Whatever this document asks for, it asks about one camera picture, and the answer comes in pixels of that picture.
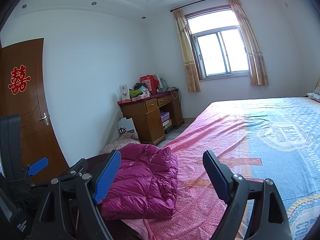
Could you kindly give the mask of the magenta puffer jacket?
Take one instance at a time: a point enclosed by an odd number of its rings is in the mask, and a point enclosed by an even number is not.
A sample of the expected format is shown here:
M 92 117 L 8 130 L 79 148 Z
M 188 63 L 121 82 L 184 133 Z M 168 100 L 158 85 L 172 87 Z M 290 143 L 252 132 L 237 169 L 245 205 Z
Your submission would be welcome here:
M 170 220 L 176 211 L 178 162 L 169 147 L 128 144 L 120 168 L 101 203 L 105 220 Z

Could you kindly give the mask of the pink and blue bed sheet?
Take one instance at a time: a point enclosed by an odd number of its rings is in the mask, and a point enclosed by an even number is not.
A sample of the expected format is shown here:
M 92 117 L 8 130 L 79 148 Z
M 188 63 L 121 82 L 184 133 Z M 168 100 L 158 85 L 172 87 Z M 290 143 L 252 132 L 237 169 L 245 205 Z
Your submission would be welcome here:
M 213 235 L 226 205 L 204 169 L 206 150 L 248 180 L 274 181 L 293 239 L 303 239 L 319 217 L 319 103 L 311 98 L 211 103 L 168 146 L 178 159 L 176 213 L 126 220 L 142 239 Z

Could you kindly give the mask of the brown wooden door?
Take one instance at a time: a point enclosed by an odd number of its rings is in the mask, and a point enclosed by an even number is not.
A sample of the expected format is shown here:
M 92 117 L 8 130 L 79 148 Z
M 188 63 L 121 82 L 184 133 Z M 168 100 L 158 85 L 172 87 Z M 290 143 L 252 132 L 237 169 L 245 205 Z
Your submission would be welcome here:
M 41 183 L 58 177 L 69 166 L 57 142 L 47 108 L 43 82 L 44 39 L 37 38 L 12 44 L 1 49 L 1 115 L 19 115 L 22 167 L 42 158 L 48 159 L 48 166 L 33 177 Z M 25 65 L 31 76 L 24 92 L 13 95 L 8 88 L 10 72 L 14 67 Z M 39 119 L 46 112 L 49 126 Z

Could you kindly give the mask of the red double happiness sticker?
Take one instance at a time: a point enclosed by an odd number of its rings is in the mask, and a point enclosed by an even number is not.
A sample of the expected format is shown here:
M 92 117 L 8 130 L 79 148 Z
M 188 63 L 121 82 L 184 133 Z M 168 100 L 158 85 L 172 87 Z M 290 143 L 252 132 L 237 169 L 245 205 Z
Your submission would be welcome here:
M 14 67 L 10 72 L 11 78 L 8 88 L 13 95 L 24 92 L 28 82 L 31 81 L 31 76 L 27 75 L 26 70 L 26 66 L 22 64 L 19 67 Z

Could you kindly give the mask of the white paper bag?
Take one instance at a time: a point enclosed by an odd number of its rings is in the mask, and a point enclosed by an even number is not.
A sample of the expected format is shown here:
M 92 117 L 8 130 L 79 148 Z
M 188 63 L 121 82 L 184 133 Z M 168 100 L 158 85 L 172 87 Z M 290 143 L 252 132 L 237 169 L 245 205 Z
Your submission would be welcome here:
M 138 139 L 138 133 L 132 118 L 121 118 L 117 123 L 119 135 L 130 134 L 132 138 Z

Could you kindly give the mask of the white card box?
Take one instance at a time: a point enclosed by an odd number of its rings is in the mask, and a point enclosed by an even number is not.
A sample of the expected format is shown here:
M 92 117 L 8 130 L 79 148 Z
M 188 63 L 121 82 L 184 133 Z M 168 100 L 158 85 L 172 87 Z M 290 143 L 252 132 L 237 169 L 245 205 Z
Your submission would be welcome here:
M 130 90 L 127 85 L 120 85 L 119 86 L 120 93 L 121 93 L 121 100 L 126 101 L 130 100 Z

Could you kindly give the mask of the stacked boxes in desk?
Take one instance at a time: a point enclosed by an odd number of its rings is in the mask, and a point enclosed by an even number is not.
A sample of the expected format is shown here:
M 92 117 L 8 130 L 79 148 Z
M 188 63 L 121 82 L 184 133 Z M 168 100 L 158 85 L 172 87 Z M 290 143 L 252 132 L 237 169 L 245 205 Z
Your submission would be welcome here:
M 164 128 L 164 133 L 168 134 L 173 130 L 172 120 L 169 112 L 161 112 L 161 121 Z

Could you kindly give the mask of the green cloth on desk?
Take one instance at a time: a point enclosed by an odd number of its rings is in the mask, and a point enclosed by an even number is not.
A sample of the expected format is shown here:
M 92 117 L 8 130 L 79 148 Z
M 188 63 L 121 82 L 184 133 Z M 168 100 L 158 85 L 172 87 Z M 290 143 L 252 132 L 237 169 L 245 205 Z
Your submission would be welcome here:
M 144 93 L 144 91 L 143 90 L 141 90 L 141 89 L 137 89 L 137 90 L 129 90 L 129 93 L 130 93 L 130 98 L 132 99 L 132 98 L 135 98 L 135 97 L 137 97 L 137 96 L 140 96 L 140 95 L 142 95 L 143 93 Z

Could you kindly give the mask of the patterned pillow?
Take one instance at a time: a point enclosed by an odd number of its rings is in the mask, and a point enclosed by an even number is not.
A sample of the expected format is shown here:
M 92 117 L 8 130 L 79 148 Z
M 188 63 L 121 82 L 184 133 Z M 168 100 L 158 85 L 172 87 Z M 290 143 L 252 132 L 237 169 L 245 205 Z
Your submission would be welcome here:
M 314 88 L 312 93 L 308 93 L 307 97 L 311 98 L 312 100 L 315 100 L 317 102 L 320 102 L 320 79 L 317 81 L 317 85 Z

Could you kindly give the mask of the right beige curtain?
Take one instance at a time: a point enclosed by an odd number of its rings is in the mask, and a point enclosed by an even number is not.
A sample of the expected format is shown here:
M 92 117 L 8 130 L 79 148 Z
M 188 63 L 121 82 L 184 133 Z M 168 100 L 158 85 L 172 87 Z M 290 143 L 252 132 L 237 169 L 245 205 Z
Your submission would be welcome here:
M 268 86 L 268 75 L 266 71 L 264 57 L 246 12 L 240 0 L 228 0 L 232 11 L 239 22 L 239 27 L 244 38 L 249 60 L 249 71 L 251 74 L 252 86 Z

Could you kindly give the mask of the beige curtain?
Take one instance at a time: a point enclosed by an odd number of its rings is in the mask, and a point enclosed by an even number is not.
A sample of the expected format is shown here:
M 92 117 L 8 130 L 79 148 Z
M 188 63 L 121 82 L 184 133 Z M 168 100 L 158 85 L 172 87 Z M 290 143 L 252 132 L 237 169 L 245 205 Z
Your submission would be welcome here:
M 268 86 L 268 75 L 266 71 L 264 57 L 246 12 L 240 0 L 228 0 L 232 11 L 239 22 L 239 27 L 244 38 L 249 60 L 249 71 L 251 74 L 252 86 Z
M 185 77 L 189 93 L 199 93 L 199 63 L 194 56 L 193 44 L 191 42 L 191 31 L 181 8 L 173 11 L 177 33 L 180 41 L 181 52 L 184 63 Z

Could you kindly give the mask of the red gift bag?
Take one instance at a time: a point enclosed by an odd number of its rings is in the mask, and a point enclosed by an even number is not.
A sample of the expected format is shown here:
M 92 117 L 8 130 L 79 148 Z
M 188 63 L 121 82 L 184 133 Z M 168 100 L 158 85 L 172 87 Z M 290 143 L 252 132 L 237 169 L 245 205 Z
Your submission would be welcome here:
M 156 94 L 159 89 L 159 81 L 153 75 L 140 77 L 140 83 L 148 89 L 151 94 Z

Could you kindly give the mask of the window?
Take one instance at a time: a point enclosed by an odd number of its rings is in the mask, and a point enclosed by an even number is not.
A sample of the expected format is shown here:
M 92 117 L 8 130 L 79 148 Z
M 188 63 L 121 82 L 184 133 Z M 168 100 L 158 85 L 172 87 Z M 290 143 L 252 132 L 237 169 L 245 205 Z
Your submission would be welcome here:
M 201 79 L 249 75 L 247 47 L 230 5 L 200 10 L 185 17 Z

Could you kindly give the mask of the left beige curtain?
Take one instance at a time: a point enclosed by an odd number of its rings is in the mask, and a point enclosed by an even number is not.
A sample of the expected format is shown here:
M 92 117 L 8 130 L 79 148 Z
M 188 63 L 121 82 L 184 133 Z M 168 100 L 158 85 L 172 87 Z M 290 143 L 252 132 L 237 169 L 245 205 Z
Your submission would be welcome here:
M 181 52 L 184 63 L 185 77 L 189 93 L 199 93 L 199 63 L 194 56 L 193 44 L 191 42 L 191 31 L 181 8 L 173 11 L 177 33 L 180 41 Z

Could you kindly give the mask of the black curtain rod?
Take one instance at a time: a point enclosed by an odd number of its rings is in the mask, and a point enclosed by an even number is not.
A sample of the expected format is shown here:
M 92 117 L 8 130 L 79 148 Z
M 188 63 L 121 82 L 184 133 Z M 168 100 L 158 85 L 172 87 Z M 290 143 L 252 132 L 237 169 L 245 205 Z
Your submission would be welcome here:
M 199 1 L 191 2 L 191 3 L 185 4 L 185 5 L 176 7 L 174 9 L 171 9 L 170 12 L 174 12 L 177 9 L 182 9 L 182 8 L 188 7 L 190 5 L 194 5 L 194 4 L 201 3 L 201 2 L 206 2 L 206 1 L 210 1 L 210 0 L 199 0 Z

